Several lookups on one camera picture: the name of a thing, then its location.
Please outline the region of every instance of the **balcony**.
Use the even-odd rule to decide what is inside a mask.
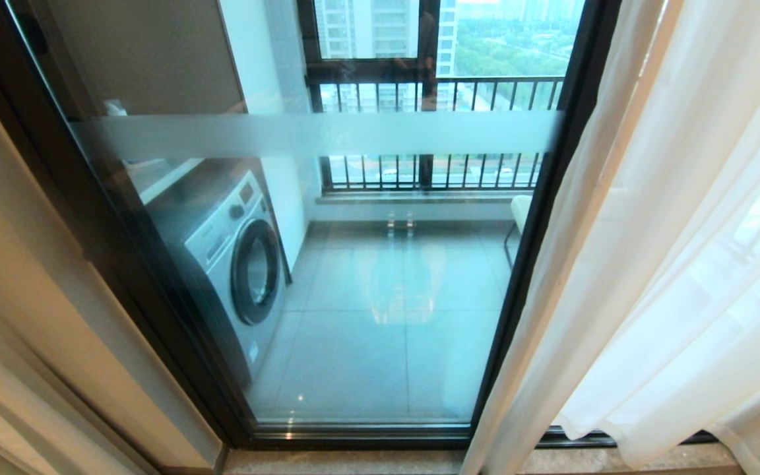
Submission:
[[[311,83],[316,110],[378,111],[552,111],[563,76],[437,78],[434,97],[423,97],[423,84],[385,80],[351,82],[329,75]],[[534,189],[544,153],[504,154],[347,154],[321,159],[323,193],[354,191],[445,190],[528,191]]]

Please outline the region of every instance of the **glass sliding door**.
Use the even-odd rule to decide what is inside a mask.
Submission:
[[[230,444],[464,445],[603,9],[12,0],[0,115]]]

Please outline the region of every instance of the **sheer curtain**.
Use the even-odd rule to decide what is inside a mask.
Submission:
[[[464,473],[514,472],[554,419],[636,467],[711,429],[760,472],[760,2],[670,0],[633,78],[647,15],[621,7]]]

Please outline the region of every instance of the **frosted glass strip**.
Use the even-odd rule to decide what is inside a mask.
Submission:
[[[560,111],[102,117],[72,125],[88,158],[550,151]]]

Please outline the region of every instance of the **washing machine door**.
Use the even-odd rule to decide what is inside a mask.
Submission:
[[[264,321],[274,305],[280,276],[277,235],[264,220],[250,223],[236,238],[230,289],[239,318],[248,325]]]

